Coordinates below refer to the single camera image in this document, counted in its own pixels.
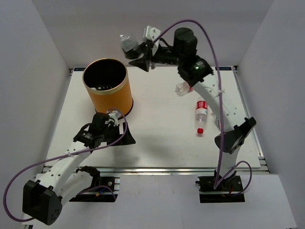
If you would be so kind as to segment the black-label clear bottle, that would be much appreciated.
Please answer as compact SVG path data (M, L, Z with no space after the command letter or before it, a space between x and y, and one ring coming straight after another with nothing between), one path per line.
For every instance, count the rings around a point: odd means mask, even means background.
M121 34L121 49L129 60L137 59L141 55L141 49L136 38L130 34Z

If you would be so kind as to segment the small red-label cola bottle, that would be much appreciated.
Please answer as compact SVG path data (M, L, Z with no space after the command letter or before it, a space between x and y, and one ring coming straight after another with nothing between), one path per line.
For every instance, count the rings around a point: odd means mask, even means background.
M179 83L176 85L176 88L175 88L175 92L179 96L183 96L192 91L193 91L193 88L187 82Z

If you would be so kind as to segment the tall red-label water bottle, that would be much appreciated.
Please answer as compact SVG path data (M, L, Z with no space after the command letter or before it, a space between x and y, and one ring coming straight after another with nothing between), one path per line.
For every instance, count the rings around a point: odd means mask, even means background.
M196 102L195 107L195 127L197 129L197 134L202 135L205 131L205 126L208 117L208 104L202 98L199 97Z

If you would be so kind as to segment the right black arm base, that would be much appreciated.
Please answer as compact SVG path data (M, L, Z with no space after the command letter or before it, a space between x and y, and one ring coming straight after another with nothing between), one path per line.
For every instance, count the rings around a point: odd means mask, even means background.
M240 176L222 182L214 189L214 176L198 177L195 184L199 188L200 203L242 203L245 202L244 194L238 194L243 190Z

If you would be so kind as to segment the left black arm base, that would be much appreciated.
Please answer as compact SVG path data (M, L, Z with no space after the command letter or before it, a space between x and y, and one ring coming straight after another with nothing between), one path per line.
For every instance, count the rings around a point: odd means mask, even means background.
M98 169L89 166L76 169L76 173L80 172L85 172L90 176L91 185L72 198L70 202L113 203L116 201L119 193L119 177L101 175Z

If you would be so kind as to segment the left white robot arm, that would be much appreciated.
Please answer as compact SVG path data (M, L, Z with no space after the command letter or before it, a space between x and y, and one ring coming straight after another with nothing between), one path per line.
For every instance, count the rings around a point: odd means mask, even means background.
M95 150L135 144L127 122L123 122L120 131L120 118L124 115L117 109L96 113L56 163L36 181L29 180L24 185L22 211L49 226L57 220L63 206L77 195L98 189L112 192L101 184L98 169L80 164Z

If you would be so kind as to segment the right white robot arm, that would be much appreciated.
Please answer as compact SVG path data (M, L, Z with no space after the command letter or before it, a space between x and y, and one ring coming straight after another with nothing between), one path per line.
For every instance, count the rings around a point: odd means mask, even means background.
M129 64L146 72L154 64L177 66L180 77L208 103L221 128L214 139L220 149L215 184L220 190L227 190L233 183L238 152L256 120L245 117L222 90L221 76L214 76L208 62L197 55L197 38L191 29L176 29L173 45L160 46L162 36L163 32L148 26L142 43L128 38L121 47Z

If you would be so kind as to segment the orange cylindrical bin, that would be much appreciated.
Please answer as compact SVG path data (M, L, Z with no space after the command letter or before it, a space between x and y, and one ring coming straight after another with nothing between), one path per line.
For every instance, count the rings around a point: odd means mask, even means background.
M96 112L106 113L111 108L124 115L131 112L133 98L128 71L121 61L112 58L93 61L85 68L82 81Z

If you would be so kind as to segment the clear bottle blue-white label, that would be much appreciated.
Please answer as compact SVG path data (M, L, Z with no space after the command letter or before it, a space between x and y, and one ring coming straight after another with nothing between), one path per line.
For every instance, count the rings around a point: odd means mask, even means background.
M215 124L216 124L216 126L217 126L219 129L221 129L221 122L220 122L220 120L218 119L218 117L216 116L215 113L212 113L212 115L213 115L213 117L214 117L214 119L215 119Z

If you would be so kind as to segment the aluminium table front rail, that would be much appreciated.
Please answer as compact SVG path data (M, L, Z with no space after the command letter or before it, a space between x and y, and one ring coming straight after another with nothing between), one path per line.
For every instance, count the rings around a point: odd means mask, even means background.
M50 167L44 167L42 173L46 173ZM102 173L131 173L131 174L200 174L200 173L212 173L214 174L214 168L97 168ZM247 173L249 169L238 167L237 172ZM270 174L270 171L266 165L262 165L260 168L252 169L252 172L258 174Z

